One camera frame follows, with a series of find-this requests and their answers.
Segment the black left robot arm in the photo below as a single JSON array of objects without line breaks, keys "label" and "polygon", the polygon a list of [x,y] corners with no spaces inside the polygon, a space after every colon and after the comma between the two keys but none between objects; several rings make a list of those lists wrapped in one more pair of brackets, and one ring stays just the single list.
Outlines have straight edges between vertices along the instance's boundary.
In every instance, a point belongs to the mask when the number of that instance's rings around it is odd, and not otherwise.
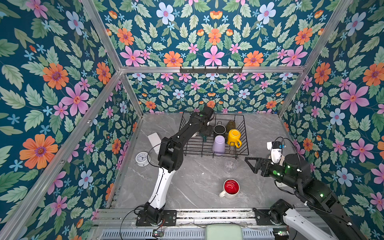
[{"label": "black left robot arm", "polygon": [[158,178],[149,200],[139,212],[141,220],[157,226],[162,224],[165,216],[166,195],[176,171],[184,160],[184,146],[198,132],[209,129],[214,109],[204,106],[200,112],[190,114],[188,122],[173,136],[164,137],[159,144]]}]

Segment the lavender plastic cup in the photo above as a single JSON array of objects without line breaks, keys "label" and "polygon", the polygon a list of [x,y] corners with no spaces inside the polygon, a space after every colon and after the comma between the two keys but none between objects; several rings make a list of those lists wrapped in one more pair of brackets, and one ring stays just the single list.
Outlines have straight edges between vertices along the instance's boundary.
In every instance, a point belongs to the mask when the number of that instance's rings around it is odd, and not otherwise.
[{"label": "lavender plastic cup", "polygon": [[225,153],[226,140],[224,136],[218,135],[215,137],[212,150],[213,153],[217,156],[222,156]]}]

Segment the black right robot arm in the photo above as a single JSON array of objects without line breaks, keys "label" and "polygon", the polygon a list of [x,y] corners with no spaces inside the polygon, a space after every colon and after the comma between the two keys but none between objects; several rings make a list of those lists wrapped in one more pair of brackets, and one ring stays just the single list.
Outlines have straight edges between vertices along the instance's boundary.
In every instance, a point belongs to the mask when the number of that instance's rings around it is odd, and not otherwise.
[{"label": "black right robot arm", "polygon": [[[319,215],[339,240],[364,240],[366,236],[347,215],[336,194],[325,183],[311,176],[310,164],[298,154],[288,154],[283,164],[264,158],[246,157],[245,162],[254,174],[271,177],[277,183],[292,188],[302,203]],[[269,218],[274,224],[286,224],[308,239],[331,239],[321,229],[307,222],[297,210],[280,199],[270,208]]]}]

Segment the green and cream mug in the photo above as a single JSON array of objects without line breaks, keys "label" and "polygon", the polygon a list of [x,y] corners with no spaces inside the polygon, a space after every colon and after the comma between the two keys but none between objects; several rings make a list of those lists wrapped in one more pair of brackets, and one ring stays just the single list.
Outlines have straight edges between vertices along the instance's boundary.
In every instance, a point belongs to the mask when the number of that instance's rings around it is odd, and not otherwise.
[{"label": "green and cream mug", "polygon": [[200,137],[203,139],[203,142],[204,142],[204,143],[206,143],[207,140],[208,140],[208,137],[211,136],[210,134],[207,134],[207,133],[200,133],[199,135],[200,135]]}]

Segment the gold glitter cup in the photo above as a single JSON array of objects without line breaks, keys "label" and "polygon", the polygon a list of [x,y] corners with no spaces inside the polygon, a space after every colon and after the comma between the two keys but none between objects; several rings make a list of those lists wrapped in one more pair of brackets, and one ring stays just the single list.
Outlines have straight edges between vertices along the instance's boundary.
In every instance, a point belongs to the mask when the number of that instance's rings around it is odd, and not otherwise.
[{"label": "gold glitter cup", "polygon": [[229,133],[230,130],[236,129],[235,121],[229,121],[226,125],[226,132]]}]

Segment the yellow plastic mug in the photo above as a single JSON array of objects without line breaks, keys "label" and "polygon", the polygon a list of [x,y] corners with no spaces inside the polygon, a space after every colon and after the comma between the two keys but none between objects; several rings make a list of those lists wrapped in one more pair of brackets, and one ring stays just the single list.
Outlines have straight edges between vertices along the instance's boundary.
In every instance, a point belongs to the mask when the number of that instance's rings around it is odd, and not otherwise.
[{"label": "yellow plastic mug", "polygon": [[240,148],[243,143],[241,141],[241,133],[237,129],[232,129],[228,133],[227,144],[230,147]]}]

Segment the black mug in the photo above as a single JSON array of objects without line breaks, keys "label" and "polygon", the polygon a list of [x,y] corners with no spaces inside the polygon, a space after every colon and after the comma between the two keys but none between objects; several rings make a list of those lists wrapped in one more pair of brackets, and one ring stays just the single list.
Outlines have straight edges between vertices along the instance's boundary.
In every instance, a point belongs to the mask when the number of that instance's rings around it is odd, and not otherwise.
[{"label": "black mug", "polygon": [[214,127],[213,127],[213,131],[214,131],[214,138],[216,138],[217,136],[225,136],[225,133],[227,131],[226,127],[223,125],[222,121],[219,121]]}]

